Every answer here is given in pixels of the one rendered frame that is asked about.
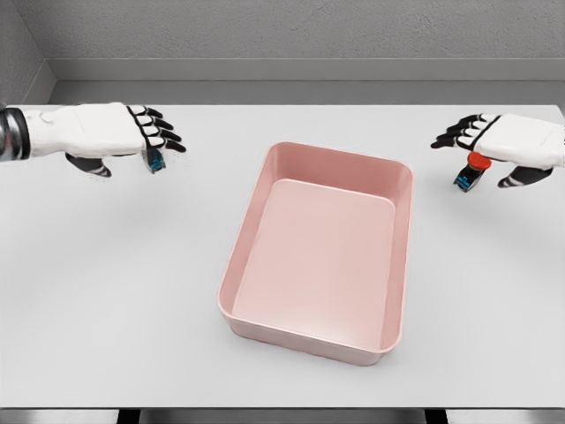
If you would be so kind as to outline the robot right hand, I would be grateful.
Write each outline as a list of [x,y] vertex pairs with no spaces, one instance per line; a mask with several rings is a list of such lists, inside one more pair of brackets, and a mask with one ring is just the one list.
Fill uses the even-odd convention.
[[565,169],[565,125],[515,114],[461,118],[438,135],[432,149],[461,148],[516,167],[499,188],[529,186]]

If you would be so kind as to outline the pink rectangular basket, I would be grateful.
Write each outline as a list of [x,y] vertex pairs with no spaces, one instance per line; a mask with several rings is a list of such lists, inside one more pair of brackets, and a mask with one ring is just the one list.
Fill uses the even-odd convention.
[[296,142],[266,153],[217,305],[240,337],[371,366],[403,332],[414,176]]

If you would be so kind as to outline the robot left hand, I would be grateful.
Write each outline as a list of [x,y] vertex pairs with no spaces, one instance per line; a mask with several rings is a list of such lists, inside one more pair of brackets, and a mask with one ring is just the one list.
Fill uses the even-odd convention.
[[163,114],[145,105],[121,102],[81,104],[67,108],[77,130],[65,159],[79,170],[102,178],[112,173],[105,157],[141,155],[149,148],[184,153],[186,146]]

